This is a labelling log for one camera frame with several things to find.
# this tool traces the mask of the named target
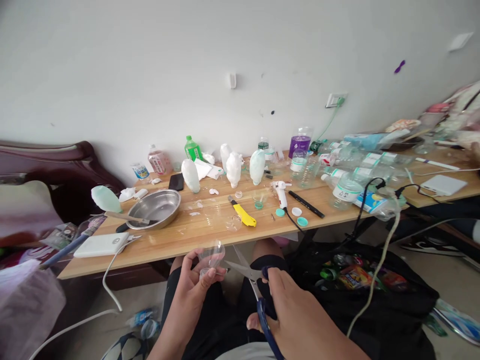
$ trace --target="sneaker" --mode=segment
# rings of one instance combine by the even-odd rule
[[[416,251],[420,253],[464,257],[464,253],[458,251],[456,247],[441,244],[440,241],[430,241],[428,238],[414,238],[412,242],[401,244],[400,247],[405,250]]]

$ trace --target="stainless steel bowl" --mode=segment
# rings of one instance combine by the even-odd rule
[[[182,197],[175,190],[159,190],[141,198],[132,206],[128,215],[135,218],[157,220],[151,225],[143,225],[137,221],[127,221],[130,229],[143,230],[156,227],[161,229],[170,224],[179,213]]]

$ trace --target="floor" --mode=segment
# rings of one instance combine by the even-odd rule
[[[349,222],[321,228],[314,240],[318,242],[341,241],[345,238],[344,234],[352,230],[353,225],[353,222]],[[370,243],[371,239],[383,240],[386,236],[387,231],[378,222],[360,238],[360,241]],[[254,242],[249,242],[239,245],[240,250],[249,261],[254,244]],[[290,245],[283,250],[285,253],[291,252],[297,246],[298,243],[290,242]],[[392,245],[390,250],[402,256],[414,271],[440,292],[442,299],[480,320],[480,306],[477,301],[480,295],[480,273],[469,268],[458,258],[407,251],[396,245]],[[231,246],[227,247],[225,251],[225,260],[238,261]],[[242,279],[238,272],[230,271],[222,283],[225,296],[231,303],[236,301]],[[161,314],[166,285],[166,282],[161,282],[117,291],[115,295],[123,305],[123,313],[95,319],[81,326],[76,332],[65,335],[65,341],[69,342],[69,346],[63,359],[101,359],[111,344],[130,331],[126,322],[133,314],[152,306],[156,306]],[[114,307],[112,299],[102,290],[91,307],[89,316]],[[450,330],[446,329],[448,337],[438,337],[426,327],[424,327],[424,331],[433,343],[437,360],[480,359],[480,347],[467,343]]]

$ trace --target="scissors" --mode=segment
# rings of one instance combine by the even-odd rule
[[[280,352],[279,346],[277,345],[277,342],[275,341],[274,336],[272,335],[272,332],[270,330],[270,326],[267,323],[267,317],[265,316],[266,301],[260,293],[259,287],[257,285],[258,279],[269,279],[269,266],[264,266],[261,268],[261,270],[254,270],[250,267],[247,259],[245,259],[244,255],[237,249],[235,245],[233,245],[233,248],[235,249],[241,265],[231,261],[225,262],[250,281],[251,288],[253,289],[253,293],[255,294],[256,298],[256,312],[258,313],[261,329],[263,331],[263,334],[265,335],[266,341],[268,342],[268,345],[270,345],[270,348],[275,355],[275,358],[277,360],[284,360],[284,356]]]

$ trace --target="purple sticker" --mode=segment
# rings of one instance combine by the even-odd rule
[[[398,74],[400,72],[400,70],[402,70],[403,65],[405,65],[405,60],[401,61],[400,66],[395,69],[394,73]]]

